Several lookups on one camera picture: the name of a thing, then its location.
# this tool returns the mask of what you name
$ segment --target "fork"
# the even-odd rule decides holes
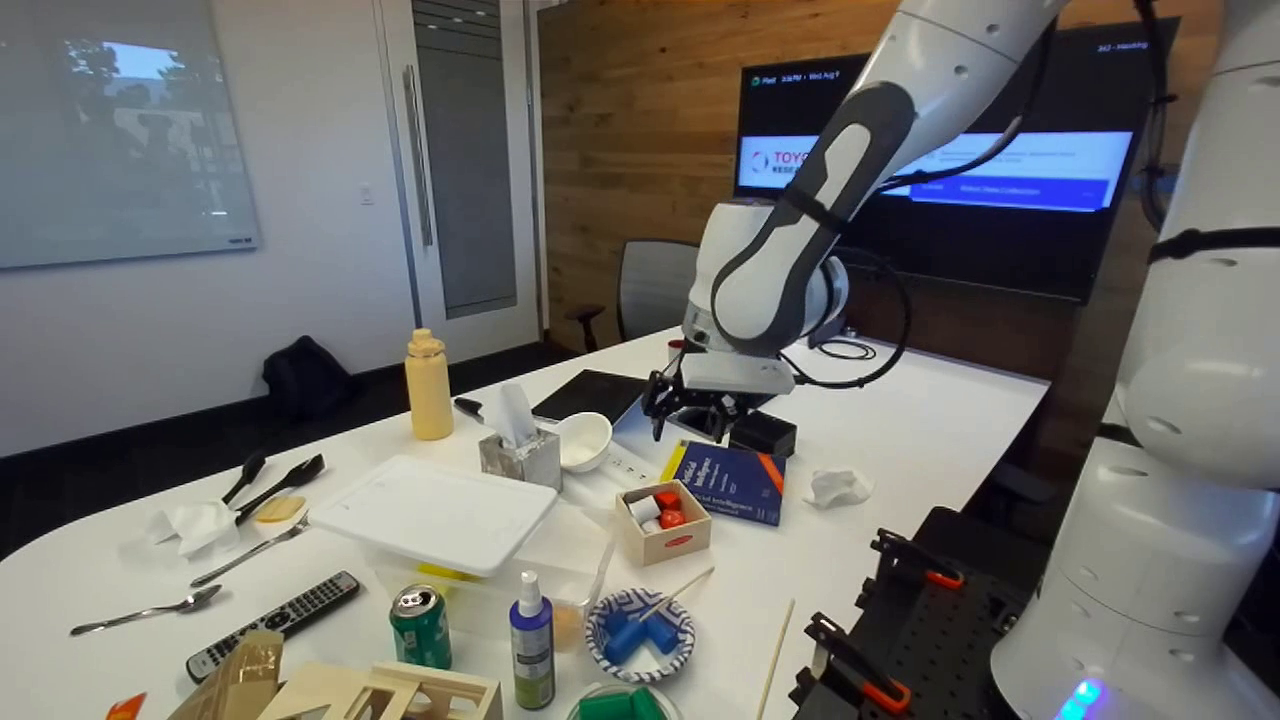
[[[203,587],[189,593],[189,598],[176,602],[176,605],[154,605],[154,607],[138,607],[138,611],[123,611],[123,617],[75,625],[73,635],[100,632],[100,628],[117,628],[117,625],[131,625],[131,621],[146,621],[146,617],[164,617],[164,611],[181,611],[181,617],[203,611],[214,593],[218,593],[218,586],[203,586]]]
[[[193,587],[198,587],[198,586],[211,586],[211,581],[226,576],[233,567],[239,567],[242,561],[252,561],[252,558],[256,558],[256,552],[264,552],[264,550],[275,550],[275,546],[284,546],[284,540],[296,540],[304,528],[308,528],[308,520],[296,520],[289,533],[268,538],[268,540],[252,546],[248,552],[233,558],[226,566],[218,566],[218,567],[211,567],[211,574],[197,576],[197,581],[193,581]]]

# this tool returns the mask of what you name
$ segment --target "television screen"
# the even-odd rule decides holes
[[[775,197],[866,57],[745,68],[736,197]],[[1029,59],[991,110],[903,174],[978,155],[1029,89]],[[1025,132],[986,164],[891,190],[862,206],[843,245],[888,256],[907,276],[1087,300],[1127,160],[1153,106],[1141,24],[1071,30],[1052,43]]]

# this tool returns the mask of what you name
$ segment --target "utensil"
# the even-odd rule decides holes
[[[189,598],[176,602],[176,605],[154,605],[154,607],[138,607],[138,611],[123,611],[123,617],[75,625],[73,635],[100,632],[100,628],[117,628],[117,625],[131,625],[131,621],[146,621],[146,617],[164,617],[164,611],[189,617],[189,611],[206,607],[214,593],[218,593],[218,586],[203,586],[203,587],[189,593]]]
[[[296,520],[289,533],[268,538],[268,540],[252,546],[248,552],[233,558],[226,566],[218,566],[218,567],[211,567],[211,574],[197,576],[197,581],[193,581],[193,587],[198,587],[198,586],[211,586],[211,581],[226,576],[226,574],[233,574],[233,567],[239,567],[242,561],[258,558],[264,550],[275,550],[275,546],[296,540],[304,528],[308,528],[308,520]]]
[[[296,463],[280,486],[264,488],[256,499],[236,508],[236,525],[242,525],[268,495],[284,494],[284,488],[304,488],[324,472],[324,456],[310,456],[304,463]]]
[[[258,472],[264,472],[268,456],[248,456],[239,463],[239,479],[223,494],[223,505],[233,505],[236,494],[242,494]]]

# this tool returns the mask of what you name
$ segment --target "white tray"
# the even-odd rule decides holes
[[[394,558],[487,576],[550,499],[557,494],[542,486],[391,456],[324,495],[308,515]]]

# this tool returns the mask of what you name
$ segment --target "lid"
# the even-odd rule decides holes
[[[402,348],[408,356],[445,356],[445,340],[433,333],[433,330],[415,330],[412,335],[408,335],[408,348]]]
[[[521,574],[521,617],[540,617],[542,611],[542,587],[537,574]]]

